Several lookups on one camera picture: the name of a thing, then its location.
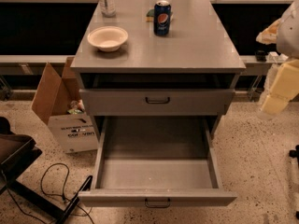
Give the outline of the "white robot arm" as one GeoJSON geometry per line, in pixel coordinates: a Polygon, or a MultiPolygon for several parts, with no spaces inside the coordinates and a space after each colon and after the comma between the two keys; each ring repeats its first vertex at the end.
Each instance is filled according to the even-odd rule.
{"type": "Polygon", "coordinates": [[[275,44],[277,51],[288,57],[283,64],[272,65],[260,98],[260,117],[271,119],[299,94],[299,0],[260,32],[256,40],[265,45],[275,44]]]}

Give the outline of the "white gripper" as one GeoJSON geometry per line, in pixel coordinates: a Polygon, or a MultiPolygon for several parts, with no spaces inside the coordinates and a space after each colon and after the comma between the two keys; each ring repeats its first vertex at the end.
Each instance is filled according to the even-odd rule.
{"type": "Polygon", "coordinates": [[[299,60],[283,63],[275,77],[267,95],[263,101],[261,111],[268,115],[280,113],[299,93],[299,60]]]}

